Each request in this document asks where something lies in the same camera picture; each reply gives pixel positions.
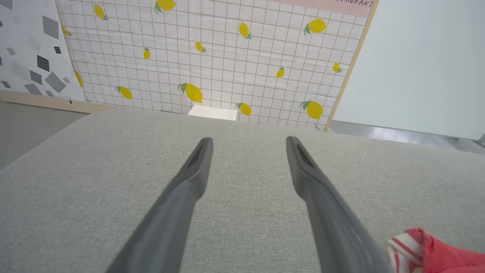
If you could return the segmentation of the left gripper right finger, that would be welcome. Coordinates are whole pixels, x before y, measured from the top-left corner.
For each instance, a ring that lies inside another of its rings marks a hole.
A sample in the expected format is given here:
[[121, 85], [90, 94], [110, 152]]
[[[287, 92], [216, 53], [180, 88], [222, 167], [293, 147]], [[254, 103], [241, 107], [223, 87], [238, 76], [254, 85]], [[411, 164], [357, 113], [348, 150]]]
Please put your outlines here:
[[286, 138], [293, 186], [305, 202], [323, 273], [390, 273], [391, 266], [350, 206], [295, 136]]

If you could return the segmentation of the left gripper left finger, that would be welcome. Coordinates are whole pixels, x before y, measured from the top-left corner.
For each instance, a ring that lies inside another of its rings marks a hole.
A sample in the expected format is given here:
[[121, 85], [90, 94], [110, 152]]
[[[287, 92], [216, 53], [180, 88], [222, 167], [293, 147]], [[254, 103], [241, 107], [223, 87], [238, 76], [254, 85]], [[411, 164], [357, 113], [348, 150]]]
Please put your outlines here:
[[165, 187], [107, 269], [108, 273], [178, 273], [196, 202], [203, 196], [213, 158], [203, 138]]

